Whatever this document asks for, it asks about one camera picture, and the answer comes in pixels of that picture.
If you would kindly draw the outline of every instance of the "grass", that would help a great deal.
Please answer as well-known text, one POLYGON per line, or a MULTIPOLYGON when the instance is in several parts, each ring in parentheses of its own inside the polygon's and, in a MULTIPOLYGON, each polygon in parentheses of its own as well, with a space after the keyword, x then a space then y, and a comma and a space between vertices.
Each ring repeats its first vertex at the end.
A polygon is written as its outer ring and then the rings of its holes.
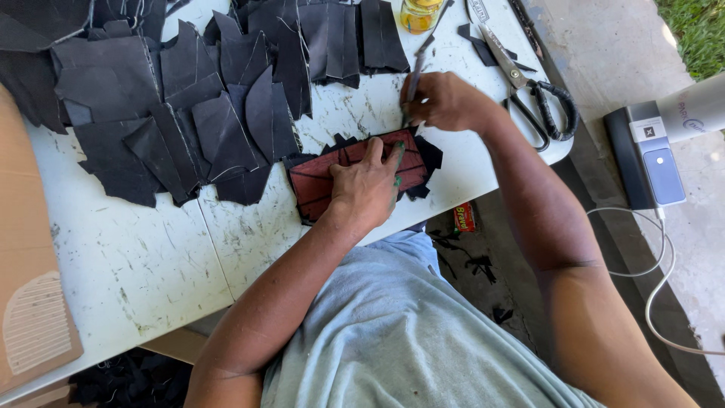
POLYGON ((696 81, 725 72, 725 0, 655 0, 696 81))

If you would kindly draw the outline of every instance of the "table surface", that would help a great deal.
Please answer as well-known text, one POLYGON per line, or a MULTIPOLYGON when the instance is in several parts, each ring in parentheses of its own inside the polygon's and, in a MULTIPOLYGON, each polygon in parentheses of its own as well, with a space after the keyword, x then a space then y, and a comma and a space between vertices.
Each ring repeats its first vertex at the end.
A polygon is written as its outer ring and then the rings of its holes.
MULTIPOLYGON (((396 18, 401 0, 392 0, 396 18)), ((177 19, 203 30, 215 9, 229 0, 194 0, 169 19, 164 40, 176 35, 177 19)), ((463 0, 456 0, 436 31, 423 72, 451 70, 500 101, 508 95, 501 70, 484 67, 471 43, 456 34, 468 22, 463 0)), ((506 0, 490 0, 488 25, 524 65, 546 80, 541 65, 506 0)), ((413 36, 398 26, 408 61, 426 35, 413 36)), ((319 153, 333 135, 364 139, 399 128, 399 91, 405 75, 362 77, 360 89, 339 84, 313 86, 314 120, 296 122, 304 152, 319 153)), ((534 102, 521 92, 529 107, 534 102)), ((557 102, 550 101, 558 122, 557 102)), ((516 109, 513 119, 534 144, 540 139, 516 109)), ((84 354, 0 396, 0 404, 65 378, 171 330, 229 306, 308 227, 300 224, 284 167, 277 163, 262 200, 248 207, 216 199, 213 186, 198 200, 176 208, 169 194, 156 208, 107 197, 98 180, 77 162, 84 160, 78 141, 26 122, 48 205, 61 281, 83 343, 84 354)), ((498 188, 489 154, 476 134, 421 128, 444 152, 442 169, 428 183, 426 199, 398 202, 391 218, 360 244, 379 240, 498 188)), ((549 164, 564 158, 573 140, 552 142, 541 156, 549 164)))

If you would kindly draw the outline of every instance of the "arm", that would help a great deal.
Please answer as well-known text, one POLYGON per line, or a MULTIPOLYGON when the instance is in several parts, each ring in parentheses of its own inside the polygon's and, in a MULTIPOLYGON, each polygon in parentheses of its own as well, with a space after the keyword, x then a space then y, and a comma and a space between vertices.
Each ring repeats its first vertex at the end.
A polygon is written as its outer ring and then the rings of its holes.
POLYGON ((404 108, 414 123, 473 130, 488 148, 514 235, 544 296, 558 374, 611 407, 696 407, 660 366, 614 288, 584 209, 508 112, 452 73, 423 74, 404 108))
POLYGON ((385 163, 370 140, 362 162, 330 167, 332 202, 315 226, 270 266, 224 315, 191 372, 185 407, 258 407, 265 366, 302 323, 343 257, 395 208, 403 146, 385 163))

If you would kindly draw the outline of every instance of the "hand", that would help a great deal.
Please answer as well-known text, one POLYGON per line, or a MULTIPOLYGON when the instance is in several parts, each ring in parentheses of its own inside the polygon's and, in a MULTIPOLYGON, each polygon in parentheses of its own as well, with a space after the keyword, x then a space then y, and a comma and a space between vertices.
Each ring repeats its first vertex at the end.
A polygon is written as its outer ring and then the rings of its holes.
POLYGON ((383 141, 373 137, 361 162, 350 167, 330 166, 335 184, 324 216, 333 217, 336 224, 349 228, 359 240, 381 226, 395 208, 401 182, 395 172, 404 152, 405 146, 398 142, 382 163, 383 141))
POLYGON ((444 131, 483 134, 489 121, 508 116, 496 102, 451 72, 421 74, 413 101, 406 102, 411 75, 403 83, 400 104, 413 118, 413 126, 425 121, 426 126, 444 131))

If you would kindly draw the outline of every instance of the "cardboard box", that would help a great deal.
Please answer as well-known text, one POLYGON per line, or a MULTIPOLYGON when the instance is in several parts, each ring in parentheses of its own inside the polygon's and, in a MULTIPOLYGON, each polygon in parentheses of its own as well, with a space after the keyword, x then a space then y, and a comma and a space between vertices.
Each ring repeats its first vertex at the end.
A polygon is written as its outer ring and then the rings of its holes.
POLYGON ((43 184, 20 112, 0 85, 0 393, 82 353, 60 285, 43 184))

